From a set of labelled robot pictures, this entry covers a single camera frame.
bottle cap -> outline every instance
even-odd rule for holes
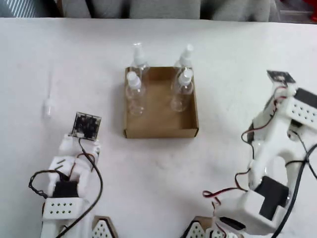
[[[186,69],[178,78],[178,82],[182,86],[187,86],[192,81],[193,71],[191,69]]]
[[[147,63],[142,44],[140,42],[134,44],[133,60],[136,65],[144,65]]]
[[[132,89],[139,89],[141,88],[141,80],[137,76],[137,74],[133,71],[127,73],[127,80],[129,87]]]
[[[186,67],[192,66],[190,58],[192,56],[193,50],[194,50],[194,47],[191,44],[188,44],[179,58],[181,65],[186,66]]]

open cardboard box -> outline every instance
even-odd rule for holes
[[[125,99],[124,135],[126,138],[191,138],[198,133],[195,87],[188,108],[179,113],[170,107],[171,82],[177,74],[173,67],[149,67],[142,76],[146,86],[146,110],[137,117],[128,111]]]

black cable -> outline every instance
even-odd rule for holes
[[[296,184],[295,184],[295,188],[294,188],[294,193],[292,196],[292,200],[289,204],[289,207],[286,211],[286,214],[283,218],[283,220],[281,221],[281,223],[279,224],[278,228],[276,229],[276,231],[273,233],[273,235],[271,236],[271,238],[276,238],[282,231],[283,227],[285,226],[285,223],[287,222],[287,219],[289,218],[289,215],[291,214],[295,201],[296,201],[296,197],[297,197],[297,193],[298,193],[298,189],[299,189],[299,185],[302,179],[302,175],[303,175],[303,171],[305,168],[306,163],[309,163],[309,156],[312,154],[312,152],[317,148],[317,144],[315,144],[314,146],[312,146],[312,148],[310,148],[310,150],[306,153],[304,160],[302,161],[301,167],[299,168],[298,171],[298,175],[297,175],[297,179],[296,179]]]
[[[35,177],[38,175],[38,174],[45,174],[45,173],[57,173],[59,175],[59,179],[61,181],[68,181],[69,180],[69,177],[65,174],[63,174],[61,171],[58,171],[58,170],[41,170],[41,171],[37,171],[33,174],[33,176],[30,178],[30,181],[29,181],[29,188],[32,189],[36,194],[42,196],[43,198],[47,199],[48,195],[46,193],[44,193],[43,190],[37,190],[36,188],[33,187],[32,183],[33,183],[33,180],[35,179]]]
[[[306,148],[305,143],[303,142],[302,138],[300,137],[300,135],[297,132],[293,131],[293,130],[291,130],[291,132],[293,132],[295,135],[297,135],[298,139],[300,140],[301,144],[303,145],[303,148],[304,148],[305,152],[307,153],[307,148]],[[292,163],[299,163],[299,162],[302,162],[302,161],[301,160],[289,161],[289,162],[287,162],[285,164],[285,166],[288,166],[289,164],[292,164]],[[316,173],[315,173],[315,171],[314,171],[309,159],[307,161],[307,164],[308,164],[308,167],[311,170],[313,176],[315,177],[315,179],[317,179],[317,175],[316,175]]]
[[[56,236],[56,238],[60,238],[63,235],[65,235],[66,232],[68,232],[73,226],[75,226],[81,219],[83,219],[92,209],[93,207],[97,204],[97,202],[99,201],[101,194],[103,192],[103,188],[104,188],[104,182],[103,182],[103,178],[100,174],[99,169],[97,168],[96,164],[92,161],[92,159],[89,157],[89,155],[86,153],[84,147],[81,145],[80,143],[81,138],[79,138],[78,143],[84,153],[84,155],[86,156],[87,160],[89,160],[89,162],[92,164],[93,168],[96,170],[97,175],[100,179],[100,190],[99,190],[99,194],[96,198],[96,200],[90,205],[90,207],[80,216],[78,217],[72,224],[70,224],[64,231],[62,231],[58,236]]]

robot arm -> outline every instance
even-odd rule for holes
[[[292,199],[302,163],[287,166],[287,186],[267,176],[266,167],[276,157],[285,163],[303,161],[306,152],[292,130],[300,135],[317,130],[317,96],[297,89],[288,73],[268,74],[274,82],[274,94],[253,120],[249,130],[253,134],[248,136],[255,149],[249,164],[250,190],[239,198],[224,199],[214,212],[218,222],[235,233],[267,235],[276,231]]]

table surface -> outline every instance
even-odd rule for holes
[[[246,169],[251,151],[240,134],[270,96],[266,70],[289,71],[301,87],[317,93],[315,25],[0,19],[0,34],[0,237],[39,236],[44,200],[28,181],[48,168],[77,111],[102,117],[98,166],[105,187],[95,214],[110,216],[122,238],[175,238],[194,216],[211,216],[203,190],[233,186],[234,174]],[[123,137],[124,68],[137,41],[152,66],[173,65],[187,43],[194,45],[196,138]],[[47,122],[41,108],[49,72],[56,111]],[[42,178],[36,186],[45,188]],[[95,174],[91,184],[93,198],[99,189]],[[306,169],[280,237],[314,236],[316,186]]]

